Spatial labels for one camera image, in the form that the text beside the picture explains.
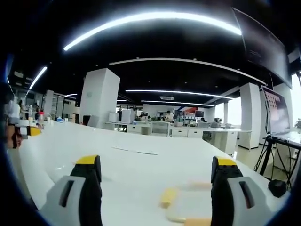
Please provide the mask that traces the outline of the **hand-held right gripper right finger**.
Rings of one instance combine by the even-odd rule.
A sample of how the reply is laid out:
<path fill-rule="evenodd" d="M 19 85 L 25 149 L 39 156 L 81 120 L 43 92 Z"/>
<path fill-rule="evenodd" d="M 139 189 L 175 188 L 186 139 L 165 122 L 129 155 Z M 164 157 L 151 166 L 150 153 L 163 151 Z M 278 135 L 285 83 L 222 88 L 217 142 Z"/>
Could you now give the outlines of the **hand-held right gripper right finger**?
<path fill-rule="evenodd" d="M 272 218 L 262 189 L 233 160 L 213 157 L 211 183 L 212 226 L 264 226 Z"/>

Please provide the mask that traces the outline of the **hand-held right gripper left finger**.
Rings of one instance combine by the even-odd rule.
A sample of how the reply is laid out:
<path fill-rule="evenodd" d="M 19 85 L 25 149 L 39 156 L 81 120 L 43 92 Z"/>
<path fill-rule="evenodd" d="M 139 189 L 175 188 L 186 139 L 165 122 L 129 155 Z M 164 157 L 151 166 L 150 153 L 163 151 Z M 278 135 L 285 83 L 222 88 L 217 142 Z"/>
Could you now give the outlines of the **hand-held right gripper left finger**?
<path fill-rule="evenodd" d="M 100 156 L 80 158 L 47 192 L 40 214 L 52 226 L 101 226 L 101 181 Z"/>

